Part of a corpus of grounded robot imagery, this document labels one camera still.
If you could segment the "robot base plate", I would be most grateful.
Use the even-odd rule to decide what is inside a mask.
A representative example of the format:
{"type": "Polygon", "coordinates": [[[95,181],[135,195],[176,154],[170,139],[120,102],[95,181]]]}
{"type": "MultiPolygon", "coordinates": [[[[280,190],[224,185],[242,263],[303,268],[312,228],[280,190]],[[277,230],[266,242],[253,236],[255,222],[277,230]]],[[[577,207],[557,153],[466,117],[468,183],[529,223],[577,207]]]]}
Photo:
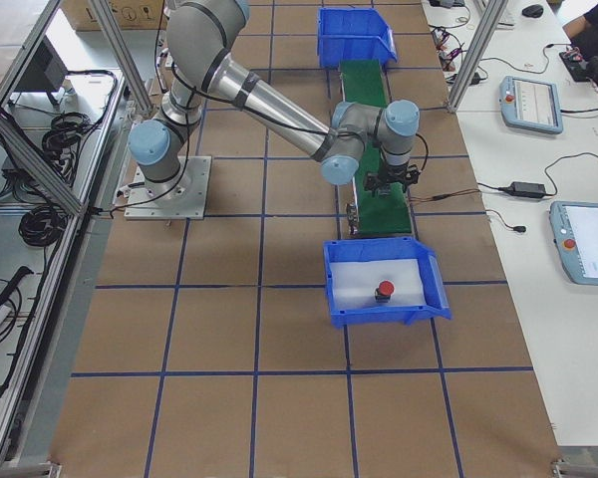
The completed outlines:
{"type": "Polygon", "coordinates": [[[212,157],[180,155],[180,172],[165,183],[146,180],[136,167],[134,181],[143,185],[130,190],[124,216],[128,220],[203,220],[212,157]]]}

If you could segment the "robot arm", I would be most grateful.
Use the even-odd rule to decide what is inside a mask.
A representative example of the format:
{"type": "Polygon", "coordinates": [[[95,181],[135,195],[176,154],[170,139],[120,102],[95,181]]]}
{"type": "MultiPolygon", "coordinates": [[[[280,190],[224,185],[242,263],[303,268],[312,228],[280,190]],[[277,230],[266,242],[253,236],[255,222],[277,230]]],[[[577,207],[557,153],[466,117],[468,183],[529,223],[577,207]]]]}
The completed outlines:
{"type": "Polygon", "coordinates": [[[385,107],[340,102],[331,123],[320,122],[233,59],[232,46],[249,13],[245,1],[183,1],[171,11],[166,41],[174,80],[160,110],[129,136],[130,153],[147,184],[166,194],[181,181],[184,165],[178,153],[199,123],[202,97],[265,124],[319,162],[331,184],[353,180],[368,145],[379,150],[382,163],[378,171],[366,173],[366,190],[417,183],[421,171],[410,162],[419,129],[417,105],[407,100],[385,107]]]}

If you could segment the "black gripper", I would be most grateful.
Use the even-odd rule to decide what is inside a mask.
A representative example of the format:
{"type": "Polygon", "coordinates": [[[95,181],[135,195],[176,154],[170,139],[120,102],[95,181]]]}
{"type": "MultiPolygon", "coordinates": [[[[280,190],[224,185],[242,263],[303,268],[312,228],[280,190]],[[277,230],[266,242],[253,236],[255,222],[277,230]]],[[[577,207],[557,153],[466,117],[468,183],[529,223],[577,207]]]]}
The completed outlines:
{"type": "Polygon", "coordinates": [[[391,166],[382,163],[378,172],[366,173],[363,186],[366,191],[377,192],[390,188],[393,183],[399,183],[402,190],[406,191],[411,185],[418,183],[420,175],[420,170],[414,164],[391,166]]]}

